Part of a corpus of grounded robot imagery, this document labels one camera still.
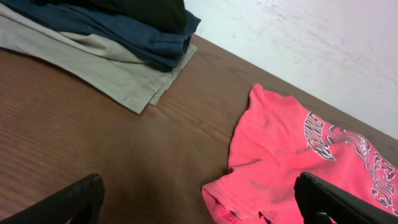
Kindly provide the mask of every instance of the wooden table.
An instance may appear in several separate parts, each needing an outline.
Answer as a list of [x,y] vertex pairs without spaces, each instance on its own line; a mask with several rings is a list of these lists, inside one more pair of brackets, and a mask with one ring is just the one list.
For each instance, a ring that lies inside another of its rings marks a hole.
[[193,43],[198,51],[170,90],[140,116],[68,72],[1,49],[0,219],[99,173],[100,223],[213,223],[201,186],[226,173],[256,82],[365,135],[398,166],[395,139],[199,37]]

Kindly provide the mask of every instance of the black fabric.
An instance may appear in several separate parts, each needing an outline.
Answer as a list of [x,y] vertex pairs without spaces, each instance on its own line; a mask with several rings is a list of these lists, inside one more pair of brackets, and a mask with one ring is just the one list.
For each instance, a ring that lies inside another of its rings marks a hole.
[[36,4],[69,3],[122,14],[162,32],[181,34],[187,23],[183,0],[32,0]]

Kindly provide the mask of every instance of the red t-shirt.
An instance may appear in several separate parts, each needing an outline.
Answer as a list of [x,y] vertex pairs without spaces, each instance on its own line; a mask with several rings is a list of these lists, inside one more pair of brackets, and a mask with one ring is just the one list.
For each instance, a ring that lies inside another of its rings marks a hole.
[[202,189],[219,224],[303,223],[294,198],[303,171],[398,215],[395,168],[367,139],[258,84],[236,127],[228,167],[228,175]]

